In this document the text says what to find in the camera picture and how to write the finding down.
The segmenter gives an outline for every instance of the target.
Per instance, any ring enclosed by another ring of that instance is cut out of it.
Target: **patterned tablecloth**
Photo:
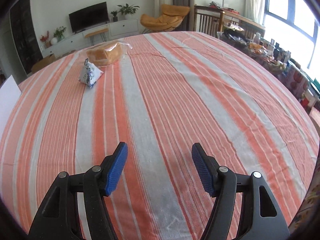
[[[213,206],[191,158],[200,142],[234,172],[260,171],[287,223],[311,181],[319,137],[297,100],[252,59],[202,33],[126,38],[121,62],[78,82],[75,52],[20,85],[0,142],[0,192],[28,231],[60,171],[87,171],[127,142],[116,191],[106,198],[119,239],[198,240]],[[236,236],[237,196],[229,238]],[[83,194],[79,212],[84,237]]]

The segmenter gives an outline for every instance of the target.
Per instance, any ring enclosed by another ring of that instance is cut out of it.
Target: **cardboard box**
[[[31,68],[32,73],[36,73],[39,70],[43,69],[44,67],[46,67],[47,65],[50,65],[52,62],[56,61],[56,57],[54,54],[51,54],[47,57],[45,57],[44,59],[38,61],[36,64],[34,64]]]

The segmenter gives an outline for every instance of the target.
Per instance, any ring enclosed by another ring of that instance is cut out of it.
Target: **orange food package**
[[[128,43],[111,41],[94,46],[86,52],[89,62],[96,66],[107,66],[120,60],[124,56],[127,47],[132,49]]]

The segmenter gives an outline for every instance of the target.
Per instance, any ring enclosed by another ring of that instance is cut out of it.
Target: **snack bag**
[[[98,69],[94,64],[90,63],[88,59],[85,60],[84,66],[79,76],[81,83],[87,84],[90,88],[102,76],[103,72]]]
[[[122,41],[110,41],[87,49],[89,61],[96,66],[107,66],[121,59],[132,46]]]

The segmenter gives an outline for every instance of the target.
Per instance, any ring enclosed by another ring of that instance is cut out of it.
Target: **black display cabinet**
[[[33,29],[30,0],[19,0],[10,10],[11,30],[23,68],[31,72],[32,66],[43,59]]]

